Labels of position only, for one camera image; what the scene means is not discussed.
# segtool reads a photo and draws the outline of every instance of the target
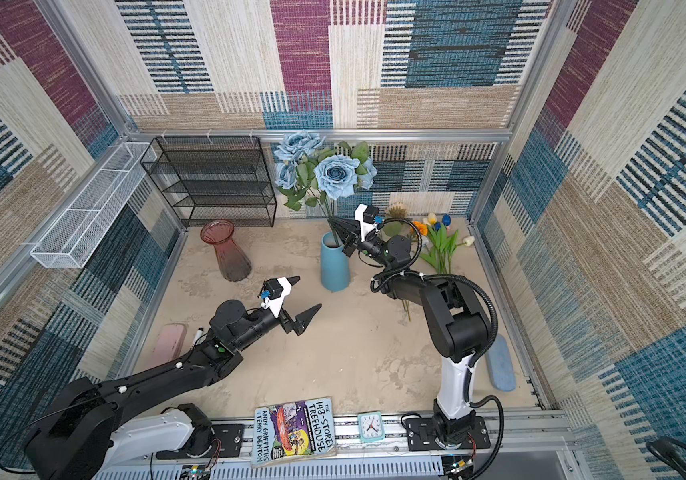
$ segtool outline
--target tulip bouquet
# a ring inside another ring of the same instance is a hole
[[[426,245],[427,253],[421,254],[421,258],[431,264],[439,274],[452,272],[452,256],[456,248],[461,245],[473,245],[471,235],[466,236],[461,243],[456,244],[457,233],[460,230],[455,230],[450,235],[447,228],[451,222],[452,218],[449,215],[444,215],[439,221],[436,214],[429,214],[422,222],[413,222],[421,235],[426,236],[431,241],[431,247]]]
[[[274,150],[276,185],[287,196],[285,206],[298,211],[301,206],[320,206],[325,216],[332,216],[332,202],[350,197],[355,188],[369,190],[377,169],[370,158],[370,148],[360,142],[353,148],[344,141],[336,152],[324,147],[319,134],[299,131],[285,135]]]

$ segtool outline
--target patchwork fabric wall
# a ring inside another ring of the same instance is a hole
[[[0,267],[116,138],[33,1],[0,2]]]
[[[140,129],[502,128],[550,0],[62,6]]]
[[[686,442],[686,0],[579,0],[480,221],[595,478]]]
[[[37,266],[0,312],[0,446],[25,467],[10,434],[42,415],[71,380],[117,377],[179,231],[144,180],[82,270]]]
[[[263,148],[272,180],[275,168],[271,162],[279,161],[273,155],[276,145]],[[359,204],[374,205],[383,211],[401,202],[410,215],[434,212],[468,217],[496,147],[495,143],[372,143],[370,155],[377,168],[372,187],[338,199],[335,211],[339,216],[354,218]],[[284,195],[277,193],[276,198],[278,218],[325,216],[320,206],[303,206],[296,212],[284,206]]]

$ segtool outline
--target clock face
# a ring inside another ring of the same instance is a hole
[[[380,412],[361,414],[359,416],[359,432],[363,440],[383,438],[383,421]]]

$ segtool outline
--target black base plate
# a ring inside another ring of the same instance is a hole
[[[425,452],[427,450],[442,450],[442,447],[436,443],[434,435],[434,425],[431,418],[405,418],[405,425],[407,426],[407,446],[410,452]],[[476,424],[469,432],[471,437],[477,443],[477,449],[490,448],[490,435],[482,433],[482,430],[487,431],[487,426],[484,423],[484,418],[477,416]],[[410,436],[410,433],[417,432],[417,434]],[[471,440],[467,439],[461,445],[461,449],[473,450]]]
[[[220,458],[233,458],[239,456],[239,451],[242,449],[242,433],[244,433],[244,425],[241,423],[223,423],[213,425],[214,438],[213,445],[217,445],[215,438],[220,439]],[[200,458],[208,460],[213,454],[210,449]],[[176,460],[178,458],[191,458],[185,452],[178,450],[165,450],[163,452],[156,452],[158,460]]]

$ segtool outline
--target alarm clock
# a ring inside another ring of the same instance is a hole
[[[360,413],[357,418],[359,421],[359,438],[363,442],[378,442],[386,438],[380,412]]]

